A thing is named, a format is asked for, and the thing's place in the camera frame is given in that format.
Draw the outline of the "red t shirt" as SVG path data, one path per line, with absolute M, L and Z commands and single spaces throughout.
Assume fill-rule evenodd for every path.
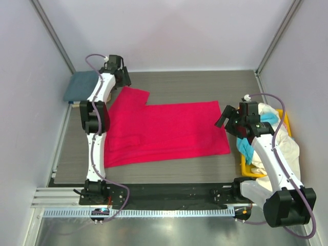
M 124 87 L 109 108 L 105 168 L 231 152 L 225 130 L 215 126 L 217 101 L 150 105 L 149 96 Z

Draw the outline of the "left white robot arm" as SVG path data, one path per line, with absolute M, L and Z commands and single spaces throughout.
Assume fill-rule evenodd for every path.
M 88 58 L 92 56 L 102 57 L 104 65 L 99 70 L 90 66 L 98 76 L 98 81 L 90 96 L 79 104 L 81 124 L 88 140 L 88 171 L 80 192 L 80 205 L 104 204 L 110 198 L 104 161 L 106 134 L 110 127 L 107 99 L 112 90 L 131 85 L 121 56 L 91 54 L 85 58 L 88 65 L 91 65 Z

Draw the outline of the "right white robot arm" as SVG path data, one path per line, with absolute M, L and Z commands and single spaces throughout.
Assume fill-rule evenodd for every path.
M 217 127 L 240 139 L 247 139 L 267 172 L 271 190 L 255 180 L 240 180 L 240 195 L 262 208 L 267 224 L 273 228 L 313 223 L 316 193 L 306 188 L 285 160 L 277 142 L 277 130 L 261 122 L 258 103 L 242 101 L 239 108 L 226 106 Z

